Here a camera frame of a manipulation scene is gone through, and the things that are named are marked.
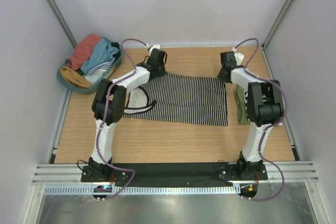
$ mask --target blue laundry basket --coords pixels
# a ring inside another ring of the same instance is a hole
[[[57,79],[60,81],[60,83],[62,83],[63,86],[65,86],[67,89],[69,89],[71,91],[78,92],[78,93],[83,93],[83,94],[92,94],[97,90],[100,81],[104,78],[108,78],[120,66],[122,57],[124,55],[124,52],[121,50],[121,47],[119,47],[119,51],[120,51],[120,56],[118,57],[118,59],[116,59],[114,61],[114,63],[112,64],[112,66],[89,88],[79,89],[79,88],[76,88],[73,85],[69,84],[67,81],[65,81],[63,79],[59,69],[57,71]]]

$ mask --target pile of clothes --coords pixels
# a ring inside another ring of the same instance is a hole
[[[96,83],[119,57],[118,43],[89,34],[76,46],[59,72],[67,83],[85,89]]]

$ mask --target white wall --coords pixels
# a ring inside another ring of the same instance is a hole
[[[57,68],[71,45],[45,0],[0,0],[0,216],[22,221],[37,163],[46,163],[65,95]]]
[[[267,49],[300,155],[313,161],[336,219],[335,20],[335,0],[296,0]]]
[[[88,33],[175,46],[263,41],[285,0],[55,0],[77,41]]]

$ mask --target wooden tabletop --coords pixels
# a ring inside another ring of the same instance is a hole
[[[219,54],[231,48],[166,48],[166,70],[188,76],[216,77],[221,68]],[[240,47],[246,62],[254,47]],[[143,61],[145,49],[129,49],[133,60]],[[110,79],[120,77],[132,69],[124,56],[121,66]],[[249,64],[253,73],[269,78],[261,50]],[[122,118],[115,130],[112,155],[114,163],[160,162],[227,162],[237,161],[244,147],[249,125],[237,122],[235,84],[227,84],[229,126],[193,125]],[[91,111],[94,94],[72,93],[55,163],[87,161],[92,153],[96,124]],[[285,126],[274,128],[268,138],[265,157],[274,161],[292,161]]]

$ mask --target red cloth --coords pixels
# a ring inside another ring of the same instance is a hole
[[[85,37],[75,48],[72,56],[68,58],[71,63],[68,63],[68,67],[73,70],[78,70],[85,61],[87,61],[94,49],[94,46],[101,40],[98,35],[89,34]]]

